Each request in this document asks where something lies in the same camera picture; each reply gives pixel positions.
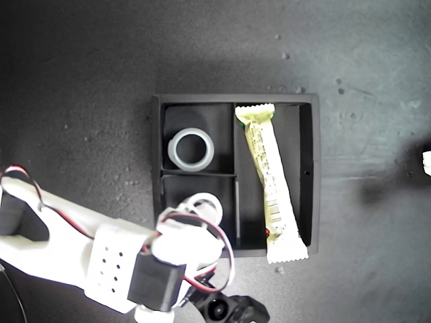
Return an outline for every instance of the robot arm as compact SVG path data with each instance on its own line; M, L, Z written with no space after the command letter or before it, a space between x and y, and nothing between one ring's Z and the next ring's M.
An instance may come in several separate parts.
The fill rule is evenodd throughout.
M8 170L28 175L19 167ZM49 239L33 242L23 236L0 236L0 259L29 275L79 287L87 297L118 312L135 308L138 323L173 322L172 309L188 300L197 306L200 299L211 299L209 295L225 297L221 290L233 279L234 258L218 227L222 207L215 196L199 193L176 209L166 209L153 231L45 192L30 179L33 184L0 174L0 203L3 192L24 201L47 226ZM185 220L197 220L199 225ZM207 278L224 247L231 275L221 289L215 289ZM199 304L209 320L202 301ZM250 309L244 307L245 311L249 315ZM255 322L268 320L269 316Z

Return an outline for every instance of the black box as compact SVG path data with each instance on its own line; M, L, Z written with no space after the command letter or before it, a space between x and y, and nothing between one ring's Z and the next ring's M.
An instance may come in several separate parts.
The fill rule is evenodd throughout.
M300 234L317 252L321 189L319 97L315 94L196 94L153 98L153 196L157 218L198 193L216 195L223 206L221 227L235 256L266 255L263 189L235 107L275 104L272 123ZM200 172L178 169L168 158L169 140L185 128L205 131L215 153Z

